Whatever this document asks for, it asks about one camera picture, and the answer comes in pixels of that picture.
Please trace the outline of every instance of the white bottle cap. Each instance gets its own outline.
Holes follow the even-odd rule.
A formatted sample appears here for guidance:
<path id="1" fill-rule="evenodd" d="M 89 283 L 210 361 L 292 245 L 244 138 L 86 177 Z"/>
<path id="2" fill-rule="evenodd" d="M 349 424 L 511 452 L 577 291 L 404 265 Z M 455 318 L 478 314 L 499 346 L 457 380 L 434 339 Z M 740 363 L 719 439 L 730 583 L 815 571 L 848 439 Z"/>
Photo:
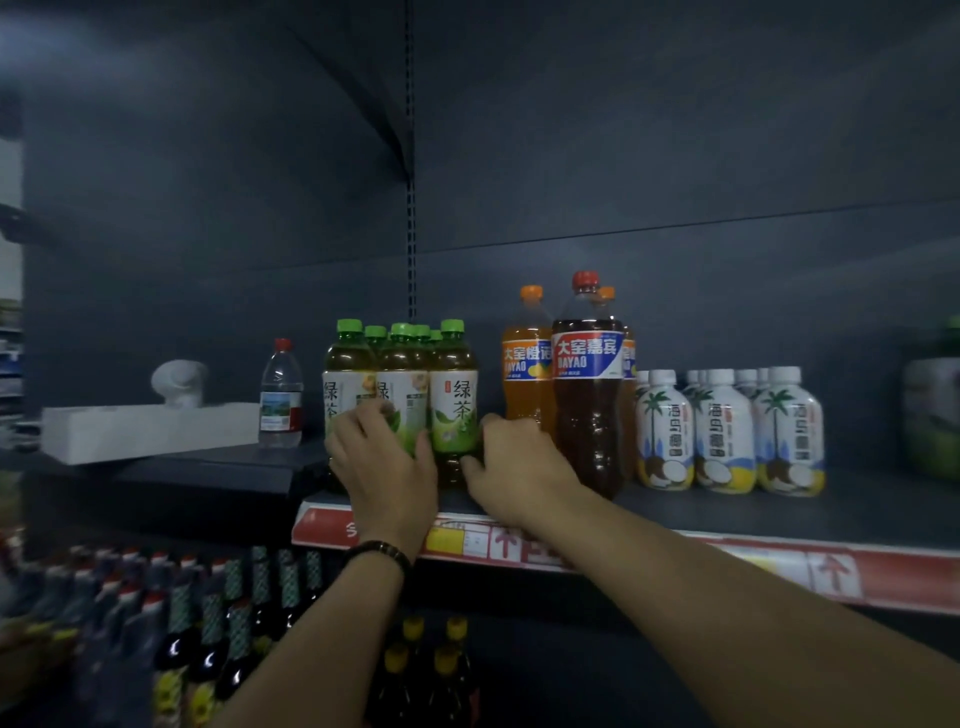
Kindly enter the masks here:
<path id="1" fill-rule="evenodd" d="M 676 384 L 677 375 L 672 369 L 655 369 L 650 372 L 650 383 L 655 387 L 659 384 Z"/>
<path id="2" fill-rule="evenodd" d="M 771 367 L 770 381 L 777 384 L 800 384 L 800 367 Z"/>
<path id="3" fill-rule="evenodd" d="M 707 372 L 709 384 L 733 384 L 733 369 L 710 369 Z"/>

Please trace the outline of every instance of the gray wall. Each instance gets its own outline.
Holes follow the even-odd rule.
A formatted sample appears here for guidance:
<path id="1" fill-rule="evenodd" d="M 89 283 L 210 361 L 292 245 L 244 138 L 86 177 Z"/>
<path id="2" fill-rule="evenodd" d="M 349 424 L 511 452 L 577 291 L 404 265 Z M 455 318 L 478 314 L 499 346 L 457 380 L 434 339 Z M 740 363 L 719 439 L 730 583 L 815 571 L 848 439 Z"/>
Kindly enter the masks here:
<path id="1" fill-rule="evenodd" d="M 24 206 L 51 238 L 26 251 L 30 409 L 151 401 L 171 357 L 208 363 L 215 400 L 253 400 L 277 336 L 309 403 L 334 319 L 406 316 L 402 170 L 284 26 L 338 47 L 358 29 L 402 109 L 402 4 L 195 5 L 3 18 Z"/>
<path id="2" fill-rule="evenodd" d="M 417 4 L 418 303 L 481 401 L 524 283 L 596 269 L 637 366 L 799 364 L 833 464 L 897 457 L 903 329 L 960 310 L 948 2 Z"/>

